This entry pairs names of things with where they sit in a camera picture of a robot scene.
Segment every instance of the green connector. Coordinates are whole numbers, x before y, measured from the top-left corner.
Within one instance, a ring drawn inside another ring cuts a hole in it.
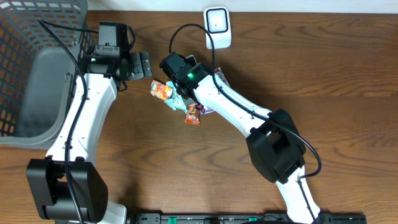
[[[177,218],[169,218],[169,224],[177,224]]]

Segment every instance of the candy wrapper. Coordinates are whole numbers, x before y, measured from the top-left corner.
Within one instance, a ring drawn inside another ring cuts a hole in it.
[[[164,102],[171,107],[173,110],[180,109],[183,110],[185,113],[187,113],[187,106],[184,103],[184,100],[182,97],[177,93],[177,91],[174,88],[174,85],[171,81],[168,81],[166,85],[170,86],[173,88],[173,95],[170,99],[165,100]]]
[[[153,80],[150,84],[150,93],[159,99],[167,100],[173,95],[173,88]]]
[[[221,71],[221,68],[220,68],[220,67],[214,69],[214,73],[215,73],[215,75],[218,75],[218,76],[220,77],[220,79],[221,79],[226,85],[229,86],[229,83],[228,83],[228,81],[225,79],[224,73]],[[200,113],[201,113],[201,114],[208,114],[208,113],[211,113],[211,112],[214,112],[214,110],[211,109],[210,107],[204,106],[204,105],[203,105],[203,108],[200,110]]]
[[[187,116],[185,117],[185,122],[187,124],[194,124],[200,126],[200,112],[195,108],[195,103],[187,106]]]

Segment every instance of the basket mesh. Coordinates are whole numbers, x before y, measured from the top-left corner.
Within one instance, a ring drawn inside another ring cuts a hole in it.
[[[37,22],[88,29],[81,1],[0,1],[0,134],[13,136],[35,55],[59,46]],[[81,59],[93,38],[90,33],[49,26],[67,47],[81,44]]]

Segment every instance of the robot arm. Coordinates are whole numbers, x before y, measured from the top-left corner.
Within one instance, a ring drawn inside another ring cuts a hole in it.
[[[125,224],[127,208],[108,200],[108,188],[95,169],[98,139],[106,114],[125,81],[151,77],[148,54],[129,51],[128,26],[114,22],[99,25],[99,43],[79,64],[87,97],[73,131],[69,150],[72,186],[85,222]],[[75,96],[63,127],[45,159],[32,159],[26,170],[39,216],[46,220],[79,220],[65,175],[65,143],[81,105],[82,79],[76,79]]]
[[[286,202],[289,218],[298,223],[312,223],[313,218],[297,183],[298,177],[305,172],[304,145],[288,133],[276,133],[267,121],[253,117],[227,99],[215,86],[210,69],[203,64],[187,63],[181,56],[172,52],[163,60],[160,67],[175,83],[177,93],[214,109],[240,130],[248,143],[254,167],[267,180],[277,184]],[[280,123],[295,127],[285,111],[278,110],[272,113],[268,109],[261,108],[225,85],[217,75],[215,79],[217,85],[240,105],[250,108],[265,118],[271,116]],[[305,179],[302,179],[302,186],[316,218],[320,209],[313,201]]]

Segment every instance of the wire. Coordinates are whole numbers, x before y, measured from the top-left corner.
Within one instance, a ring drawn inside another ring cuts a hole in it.
[[[273,120],[273,119],[271,119],[271,118],[263,117],[263,116],[257,114],[255,111],[252,111],[251,109],[246,108],[245,106],[243,106],[242,104],[240,104],[239,102],[237,102],[235,99],[233,99],[232,97],[230,97],[228,94],[226,94],[226,93],[223,91],[223,88],[217,84],[216,76],[215,76],[215,73],[214,73],[214,70],[215,70],[215,67],[216,67],[216,66],[215,66],[216,62],[215,62],[215,48],[214,48],[213,38],[211,37],[210,33],[209,33],[203,26],[201,26],[201,25],[199,25],[199,24],[185,24],[185,25],[181,26],[180,28],[178,28],[178,29],[175,31],[175,33],[174,33],[174,35],[172,36],[172,38],[170,39],[170,43],[169,43],[169,53],[172,52],[173,40],[174,40],[175,36],[177,35],[177,33],[180,32],[180,30],[182,30],[183,28],[188,27],[188,26],[195,26],[195,27],[201,28],[203,31],[206,32],[207,36],[208,36],[209,39],[210,39],[210,43],[211,43],[211,56],[212,56],[212,59],[211,59],[211,64],[212,64],[211,75],[213,76],[213,82],[214,82],[214,85],[215,85],[215,87],[217,88],[217,90],[218,90],[221,94],[223,94],[227,99],[229,99],[230,102],[232,102],[233,104],[235,104],[236,106],[238,106],[239,108],[241,108],[242,110],[244,110],[245,112],[249,113],[251,116],[256,117],[256,118],[259,118],[259,119],[261,119],[261,120],[263,120],[263,121],[267,121],[267,122],[269,122],[271,125],[273,125],[274,127],[279,128],[279,129],[281,129],[281,130],[284,130],[284,131],[288,132],[289,134],[293,135],[294,137],[296,137],[298,140],[302,141],[302,142],[311,150],[311,152],[313,153],[313,155],[314,155],[315,158],[317,159],[317,162],[318,162],[318,169],[317,169],[315,172],[312,172],[311,174],[305,174],[305,175],[302,175],[302,176],[297,177],[297,183],[299,184],[300,188],[302,189],[302,194],[303,194],[303,196],[304,196],[304,200],[305,200],[306,203],[307,203],[307,208],[310,210],[311,216],[312,216],[312,218],[313,218],[313,220],[314,220],[314,222],[315,222],[315,217],[314,217],[314,215],[313,215],[313,213],[312,213],[312,210],[311,210],[311,208],[310,208],[310,206],[309,206],[309,203],[308,203],[308,200],[307,200],[307,196],[305,195],[305,192],[304,192],[304,190],[303,190],[303,188],[302,188],[302,186],[301,186],[301,179],[304,179],[304,178],[307,178],[307,177],[313,177],[313,176],[315,176],[315,175],[317,175],[317,174],[320,173],[320,171],[321,171],[321,169],[322,169],[322,162],[321,162],[321,158],[320,158],[320,156],[318,155],[317,151],[311,146],[311,144],[310,144],[309,142],[307,142],[307,141],[306,141],[303,137],[301,137],[300,135],[296,134],[296,133],[295,133],[294,131],[292,131],[290,128],[288,128],[288,127],[286,127],[286,126],[280,124],[279,122],[277,122],[277,121],[275,121],[275,120]]]
[[[86,98],[87,98],[87,84],[86,84],[86,80],[82,74],[82,72],[79,69],[79,66],[77,64],[76,59],[74,58],[74,56],[72,55],[72,53],[70,53],[70,51],[68,50],[68,48],[65,46],[65,44],[63,44],[63,42],[45,25],[45,22],[38,19],[37,20],[39,22],[39,24],[52,36],[52,38],[54,38],[59,44],[60,46],[65,50],[65,52],[68,54],[68,56],[70,57],[70,59],[72,60],[72,62],[75,64],[76,66],[76,70],[81,78],[81,82],[83,84],[83,96],[81,96],[81,103],[80,106],[76,112],[75,118],[73,119],[72,125],[70,126],[70,130],[69,130],[69,134],[67,137],[67,141],[65,142],[65,176],[67,178],[67,184],[68,184],[68,188],[69,188],[69,193],[70,196],[72,197],[72,201],[73,204],[75,205],[75,209],[76,212],[78,214],[78,218],[79,218],[79,222],[80,224],[84,224],[83,221],[83,215],[81,214],[81,210],[80,210],[80,206],[76,197],[76,193],[75,193],[75,189],[73,188],[72,185],[72,175],[69,171],[69,150],[71,148],[70,142],[72,140],[72,135],[73,135],[73,131],[75,130],[77,121],[79,119],[79,115],[83,109],[83,106],[85,104]]]
[[[44,21],[44,20],[41,20],[41,21],[42,21],[44,24],[47,24],[47,25],[50,25],[50,26],[54,26],[54,27],[57,27],[57,28],[61,28],[61,29],[67,29],[67,30],[73,30],[73,31],[80,31],[80,32],[92,32],[92,33],[94,33],[94,34],[98,34],[98,33],[99,33],[98,31],[95,31],[95,30],[79,29],[79,28],[73,28],[73,27],[67,27],[67,26],[62,26],[62,25],[54,24],[54,23],[47,22],[47,21]]]
[[[129,44],[129,51],[132,49],[132,47],[134,46],[134,44],[136,43],[136,35],[134,33],[134,31],[132,30],[131,26],[127,26],[127,29],[130,31],[131,36],[132,36],[132,41]]]
[[[300,186],[301,193],[303,194],[305,203],[307,204],[307,209],[310,211],[312,220],[313,220],[314,224],[317,224],[317,220],[315,219],[315,216],[313,215],[310,203],[308,202],[307,196],[305,195],[304,188],[303,188],[301,180],[298,180],[297,183],[298,183],[298,186]]]
[[[126,82],[122,82],[122,84],[124,85],[124,89],[119,90],[119,92],[127,90],[127,83]]]

